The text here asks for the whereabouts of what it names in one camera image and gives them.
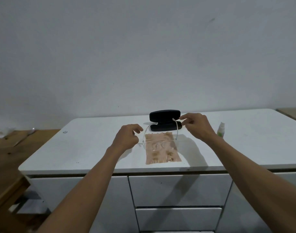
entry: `hand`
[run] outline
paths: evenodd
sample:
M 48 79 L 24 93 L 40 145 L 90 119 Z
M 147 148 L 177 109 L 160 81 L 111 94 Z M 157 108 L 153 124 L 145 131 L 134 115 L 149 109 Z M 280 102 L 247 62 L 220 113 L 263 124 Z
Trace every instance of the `hand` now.
M 205 115 L 200 113 L 187 113 L 181 116 L 179 119 L 185 119 L 181 124 L 185 125 L 186 129 L 194 137 L 204 141 L 205 143 L 208 142 L 212 137 L 217 136 Z
M 123 125 L 117 133 L 111 146 L 122 153 L 133 148 L 134 145 L 138 143 L 138 137 L 135 136 L 134 131 L 136 133 L 140 133 L 143 131 L 143 128 L 138 124 Z

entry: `white wall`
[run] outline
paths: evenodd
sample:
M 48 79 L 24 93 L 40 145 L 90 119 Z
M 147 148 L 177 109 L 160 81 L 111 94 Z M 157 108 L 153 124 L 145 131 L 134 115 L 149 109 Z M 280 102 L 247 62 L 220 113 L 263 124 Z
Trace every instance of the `white wall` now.
M 296 106 L 296 0 L 0 0 L 0 125 Z

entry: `left hand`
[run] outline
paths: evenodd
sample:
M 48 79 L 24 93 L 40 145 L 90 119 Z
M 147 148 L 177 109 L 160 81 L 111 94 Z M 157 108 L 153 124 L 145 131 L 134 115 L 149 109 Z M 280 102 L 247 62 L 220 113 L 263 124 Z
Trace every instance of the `left hand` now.
M 123 125 L 117 133 L 111 146 L 122 153 L 128 149 L 132 149 L 139 141 L 138 137 L 135 136 L 134 131 L 136 133 L 140 133 L 143 131 L 143 128 L 138 124 Z

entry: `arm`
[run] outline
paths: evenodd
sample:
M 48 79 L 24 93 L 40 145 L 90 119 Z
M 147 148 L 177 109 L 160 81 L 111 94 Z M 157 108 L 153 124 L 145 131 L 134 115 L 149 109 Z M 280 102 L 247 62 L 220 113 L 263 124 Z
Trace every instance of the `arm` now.
M 296 232 L 296 186 L 256 164 L 218 137 L 202 114 L 180 119 L 216 153 L 246 200 L 273 232 Z
M 103 158 L 68 193 L 37 232 L 89 232 L 119 157 L 138 143 L 134 131 L 142 130 L 138 124 L 122 126 Z

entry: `clear eyeglass frame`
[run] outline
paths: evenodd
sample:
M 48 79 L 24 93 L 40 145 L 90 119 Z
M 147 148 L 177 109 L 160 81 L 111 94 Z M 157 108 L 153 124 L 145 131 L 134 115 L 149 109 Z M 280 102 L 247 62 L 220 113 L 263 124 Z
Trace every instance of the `clear eyeglass frame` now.
M 152 124 L 150 124 L 147 128 L 146 128 L 146 130 L 145 130 L 145 132 L 144 132 L 144 136 L 143 136 L 143 146 L 144 146 L 144 149 L 146 149 L 146 145 L 147 144 L 151 144 L 151 145 L 149 145 L 149 147 L 151 147 L 149 150 L 150 151 L 155 151 L 155 150 L 157 150 L 157 148 L 158 148 L 158 145 L 161 145 L 161 147 L 162 148 L 164 148 L 164 149 L 174 149 L 175 147 L 176 147 L 176 145 L 175 145 L 175 141 L 177 140 L 177 137 L 178 137 L 178 124 L 177 124 L 177 121 L 173 118 L 173 121 L 175 121 L 175 123 L 176 123 L 176 127 L 177 127 L 177 133 L 176 133 L 176 138 L 175 138 L 175 140 L 170 140 L 170 141 L 160 141 L 160 142 L 153 142 L 152 143 L 152 141 L 145 141 L 145 134 L 146 134 L 146 132 L 147 132 L 147 130 L 148 130 L 148 128 L 151 126 L 151 125 L 157 125 L 158 123 L 152 123 Z

